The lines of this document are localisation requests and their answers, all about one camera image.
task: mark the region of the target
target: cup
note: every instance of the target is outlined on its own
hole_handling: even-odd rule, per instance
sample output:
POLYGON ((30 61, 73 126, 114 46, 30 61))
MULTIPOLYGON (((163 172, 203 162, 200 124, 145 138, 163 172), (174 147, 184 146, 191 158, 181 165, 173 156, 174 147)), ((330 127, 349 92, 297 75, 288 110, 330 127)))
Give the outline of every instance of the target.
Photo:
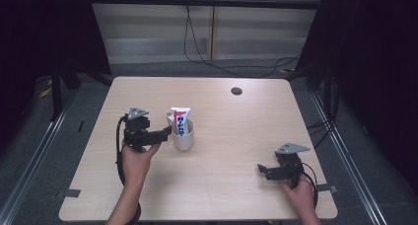
POLYGON ((167 113, 167 122, 172 125, 172 138, 174 147, 179 151, 187 151, 193 147, 194 143, 194 124, 191 119, 187 119, 188 133, 184 136, 179 136, 172 114, 167 113))

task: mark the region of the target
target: wooden tabletop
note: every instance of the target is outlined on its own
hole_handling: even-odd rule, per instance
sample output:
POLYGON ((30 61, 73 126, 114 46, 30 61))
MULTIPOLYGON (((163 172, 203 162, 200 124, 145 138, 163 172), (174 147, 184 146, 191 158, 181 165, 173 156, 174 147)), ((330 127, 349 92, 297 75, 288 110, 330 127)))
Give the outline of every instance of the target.
MULTIPOLYGON (((118 77, 70 187, 80 195, 65 198, 62 220, 108 219, 122 191, 114 163, 116 125, 130 107, 149 111, 150 131, 168 125, 171 107, 189 107, 195 130, 190 150, 176 150, 169 136, 153 158, 140 198, 143 221, 297 218, 278 183, 257 169, 257 164, 278 167, 274 150, 287 142, 311 148, 299 156, 314 169, 317 182, 326 183, 287 81, 118 77), (243 93, 232 94, 235 87, 243 93)), ((329 191, 319 193, 316 212, 319 218, 336 216, 329 191)))

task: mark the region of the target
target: toothpaste tube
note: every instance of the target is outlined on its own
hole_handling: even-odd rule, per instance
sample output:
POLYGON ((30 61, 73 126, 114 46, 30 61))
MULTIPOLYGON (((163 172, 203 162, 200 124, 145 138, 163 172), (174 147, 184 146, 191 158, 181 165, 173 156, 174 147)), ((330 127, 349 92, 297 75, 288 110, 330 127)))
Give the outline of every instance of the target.
POLYGON ((188 134, 187 117, 190 113, 190 108, 172 108, 174 116, 175 127, 179 136, 188 134))

